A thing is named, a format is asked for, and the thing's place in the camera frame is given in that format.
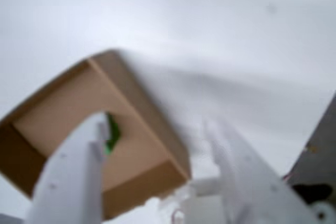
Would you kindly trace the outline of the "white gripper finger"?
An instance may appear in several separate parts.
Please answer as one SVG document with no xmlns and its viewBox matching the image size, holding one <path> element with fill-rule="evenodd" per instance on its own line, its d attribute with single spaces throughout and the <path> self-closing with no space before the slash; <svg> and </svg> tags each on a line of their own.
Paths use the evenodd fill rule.
<svg viewBox="0 0 336 224">
<path fill-rule="evenodd" d="M 25 223 L 102 223 L 107 114 L 84 119 L 48 158 Z"/>
<path fill-rule="evenodd" d="M 206 120 L 204 133 L 220 170 L 226 223 L 318 222 L 234 128 L 222 120 Z"/>
</svg>

